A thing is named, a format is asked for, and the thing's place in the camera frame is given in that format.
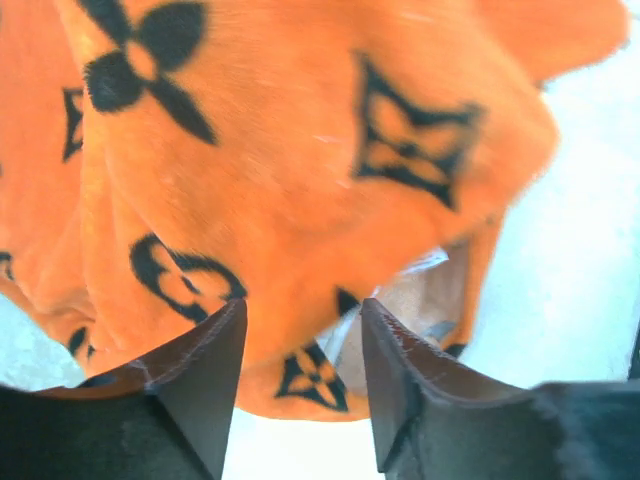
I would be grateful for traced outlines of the orange patterned pillowcase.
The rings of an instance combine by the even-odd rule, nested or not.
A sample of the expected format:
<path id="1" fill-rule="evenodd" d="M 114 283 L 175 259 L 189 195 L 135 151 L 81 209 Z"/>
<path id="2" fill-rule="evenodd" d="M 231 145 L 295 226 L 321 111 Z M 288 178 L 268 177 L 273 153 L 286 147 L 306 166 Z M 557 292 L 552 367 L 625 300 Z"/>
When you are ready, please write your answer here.
<path id="1" fill-rule="evenodd" d="M 558 141 L 542 86 L 620 1 L 5 1 L 1 292 L 85 374 L 248 305 L 236 404 L 369 414 L 375 293 L 469 341 L 504 215 Z"/>

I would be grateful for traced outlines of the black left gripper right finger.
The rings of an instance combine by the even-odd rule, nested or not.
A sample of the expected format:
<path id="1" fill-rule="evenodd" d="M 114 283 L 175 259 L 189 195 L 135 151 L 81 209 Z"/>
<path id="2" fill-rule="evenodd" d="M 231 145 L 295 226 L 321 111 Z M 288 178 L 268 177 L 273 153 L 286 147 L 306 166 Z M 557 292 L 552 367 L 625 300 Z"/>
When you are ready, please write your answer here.
<path id="1" fill-rule="evenodd" d="M 432 347 L 378 301 L 361 336 L 378 470 L 388 479 L 635 479 L 639 384 L 520 389 Z"/>

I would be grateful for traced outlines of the white pillow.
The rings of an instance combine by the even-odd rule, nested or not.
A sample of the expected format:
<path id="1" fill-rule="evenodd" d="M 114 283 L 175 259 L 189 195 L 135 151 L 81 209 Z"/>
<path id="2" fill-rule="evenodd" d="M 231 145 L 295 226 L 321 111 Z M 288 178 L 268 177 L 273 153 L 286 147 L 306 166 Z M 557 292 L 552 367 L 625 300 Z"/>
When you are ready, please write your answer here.
<path id="1" fill-rule="evenodd" d="M 377 288 L 373 297 L 406 328 L 439 346 L 461 318 L 467 269 L 466 243 L 438 248 Z M 316 341 L 346 387 L 366 394 L 360 308 L 342 314 Z"/>

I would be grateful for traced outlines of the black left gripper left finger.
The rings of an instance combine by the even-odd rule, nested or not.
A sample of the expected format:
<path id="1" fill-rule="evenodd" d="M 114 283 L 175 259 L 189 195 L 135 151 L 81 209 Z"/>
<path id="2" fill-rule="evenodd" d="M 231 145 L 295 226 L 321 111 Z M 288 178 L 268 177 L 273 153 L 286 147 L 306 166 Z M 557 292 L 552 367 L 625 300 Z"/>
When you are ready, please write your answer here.
<path id="1" fill-rule="evenodd" d="M 75 388 L 2 387 L 2 478 L 221 478 L 246 329 L 233 300 Z"/>

